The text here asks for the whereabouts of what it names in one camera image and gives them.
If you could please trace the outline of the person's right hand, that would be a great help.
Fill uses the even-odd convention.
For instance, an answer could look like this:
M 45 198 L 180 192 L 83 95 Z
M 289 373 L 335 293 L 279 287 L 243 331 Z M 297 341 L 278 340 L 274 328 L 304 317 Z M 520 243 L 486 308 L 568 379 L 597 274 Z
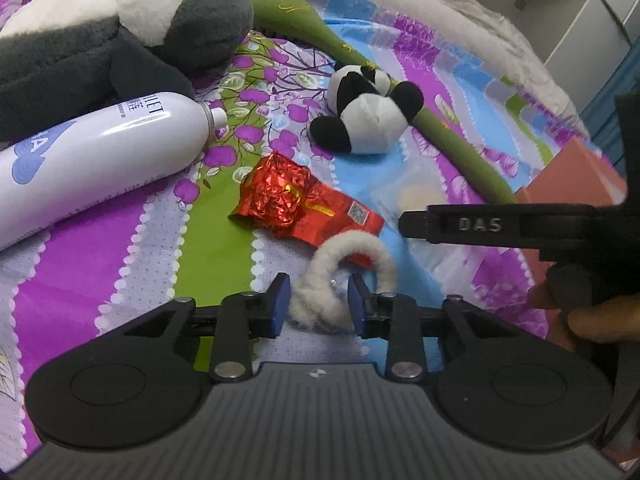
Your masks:
M 579 266 L 552 266 L 547 278 L 527 292 L 531 309 L 560 310 L 566 300 L 582 299 L 590 294 L 588 275 Z M 547 339 L 558 346 L 576 350 L 577 339 L 597 344 L 639 340 L 639 295 L 618 296 L 602 304 L 578 304 L 561 311 L 551 322 Z

